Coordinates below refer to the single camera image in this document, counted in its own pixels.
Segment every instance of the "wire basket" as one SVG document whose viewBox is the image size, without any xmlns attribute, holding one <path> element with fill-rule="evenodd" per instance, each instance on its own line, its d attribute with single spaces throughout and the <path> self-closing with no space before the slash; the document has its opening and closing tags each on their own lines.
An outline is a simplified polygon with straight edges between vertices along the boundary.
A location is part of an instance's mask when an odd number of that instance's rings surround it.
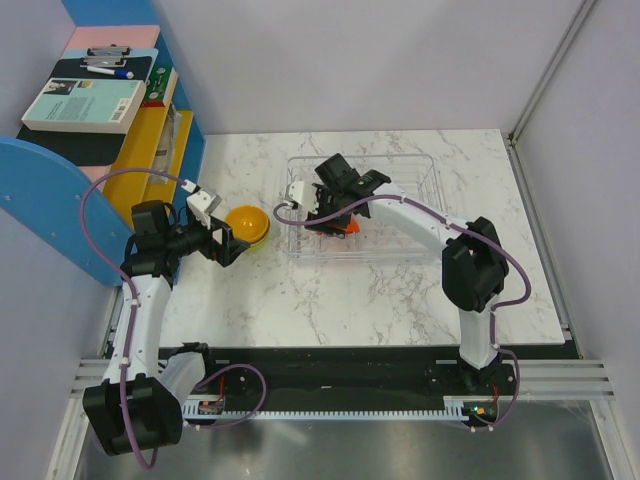
<svg viewBox="0 0 640 480">
<path fill-rule="evenodd" d="M 327 157 L 293 157 L 287 161 L 286 184 L 302 180 L 319 182 L 314 169 Z M 345 156 L 349 164 L 360 174 L 378 170 L 391 177 L 391 181 L 403 189 L 408 197 L 419 200 L 438 210 L 446 211 L 444 195 L 433 158 L 427 154 L 403 155 L 352 155 Z M 289 220 L 303 221 L 307 212 L 302 209 L 288 210 Z M 426 262 L 434 259 L 414 239 L 382 223 L 357 216 L 360 232 L 346 238 L 328 237 L 304 227 L 286 227 L 286 252 L 296 261 L 393 261 Z"/>
</svg>

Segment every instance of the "yellow shelf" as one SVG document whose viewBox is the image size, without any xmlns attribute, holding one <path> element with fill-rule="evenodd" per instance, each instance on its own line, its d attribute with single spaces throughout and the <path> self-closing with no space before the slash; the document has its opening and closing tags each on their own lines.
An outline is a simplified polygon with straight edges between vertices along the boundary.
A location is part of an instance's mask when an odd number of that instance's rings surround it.
<svg viewBox="0 0 640 480">
<path fill-rule="evenodd" d="M 176 139 L 176 149 L 173 155 L 171 168 L 169 169 L 169 173 L 175 176 L 178 176 L 180 173 L 182 159 L 184 158 L 184 151 L 187 149 L 187 139 L 189 138 L 189 131 L 191 130 L 191 122 L 193 121 L 192 111 L 179 110 L 179 113 L 182 114 L 182 122 L 180 123 L 178 138 Z M 148 200 L 162 200 L 163 202 L 171 203 L 175 191 L 176 182 L 172 182 L 171 180 L 167 183 L 149 183 L 142 200 L 145 202 Z"/>
<path fill-rule="evenodd" d="M 173 93 L 169 92 L 168 98 L 173 98 Z M 112 172 L 131 167 L 151 168 L 168 111 L 168 105 L 138 110 L 120 154 L 111 166 Z M 131 207 L 142 201 L 148 180 L 148 173 L 128 173 L 105 182 L 102 193 L 131 227 Z"/>
</svg>

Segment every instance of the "pen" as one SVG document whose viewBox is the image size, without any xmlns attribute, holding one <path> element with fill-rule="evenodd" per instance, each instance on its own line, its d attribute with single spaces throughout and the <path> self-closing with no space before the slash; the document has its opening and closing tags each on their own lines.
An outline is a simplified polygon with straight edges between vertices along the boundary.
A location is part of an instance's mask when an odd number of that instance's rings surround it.
<svg viewBox="0 0 640 480">
<path fill-rule="evenodd" d="M 129 80 L 133 78 L 133 72 L 130 72 L 128 70 L 111 70 L 110 68 L 88 66 L 87 71 L 93 73 L 102 73 L 104 75 L 113 75 L 118 78 L 127 78 Z"/>
</svg>

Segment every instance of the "marble tabletop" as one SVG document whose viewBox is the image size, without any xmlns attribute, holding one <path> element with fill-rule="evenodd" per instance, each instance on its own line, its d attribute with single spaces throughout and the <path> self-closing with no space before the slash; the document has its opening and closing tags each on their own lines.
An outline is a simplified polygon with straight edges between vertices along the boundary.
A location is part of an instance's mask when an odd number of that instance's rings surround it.
<svg viewBox="0 0 640 480">
<path fill-rule="evenodd" d="M 498 130 L 287 133 L 207 137 L 200 183 L 223 198 L 216 215 L 282 200 L 287 160 L 297 156 L 419 153 L 433 159 L 449 213 L 496 226 L 527 270 L 532 298 L 498 314 L 500 343 L 564 342 L 551 294 Z M 442 292 L 438 262 L 301 264 L 285 252 L 272 217 L 266 244 L 230 267 L 194 254 L 183 260 L 163 321 L 161 345 L 370 346 L 458 344 L 456 308 Z M 503 299 L 523 291 L 511 269 Z"/>
</svg>

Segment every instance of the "shiny floor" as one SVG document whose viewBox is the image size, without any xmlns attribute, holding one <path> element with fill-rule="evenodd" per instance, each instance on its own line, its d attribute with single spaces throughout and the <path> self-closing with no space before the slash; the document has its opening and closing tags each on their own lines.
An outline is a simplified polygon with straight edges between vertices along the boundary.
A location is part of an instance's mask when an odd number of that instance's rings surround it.
<svg viewBox="0 0 640 480">
<path fill-rule="evenodd" d="M 493 433 L 434 422 L 256 421 L 186 430 L 152 472 L 87 442 L 77 480 L 606 480 L 586 403 L 518 404 Z"/>
</svg>

